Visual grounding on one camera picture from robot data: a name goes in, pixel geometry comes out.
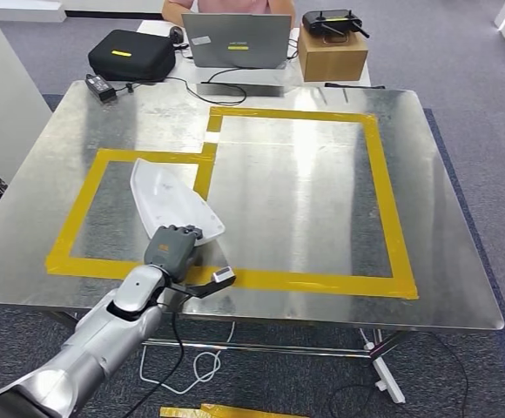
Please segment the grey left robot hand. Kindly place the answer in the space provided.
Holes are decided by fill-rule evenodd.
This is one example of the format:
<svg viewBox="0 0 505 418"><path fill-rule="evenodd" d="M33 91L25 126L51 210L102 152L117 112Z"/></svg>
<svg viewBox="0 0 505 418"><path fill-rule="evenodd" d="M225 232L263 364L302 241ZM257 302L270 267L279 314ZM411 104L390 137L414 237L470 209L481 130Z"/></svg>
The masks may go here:
<svg viewBox="0 0 505 418"><path fill-rule="evenodd" d="M202 230L196 226L160 226L146 248L143 262L160 268L173 282L181 283L196 261L196 244L202 238Z"/></svg>

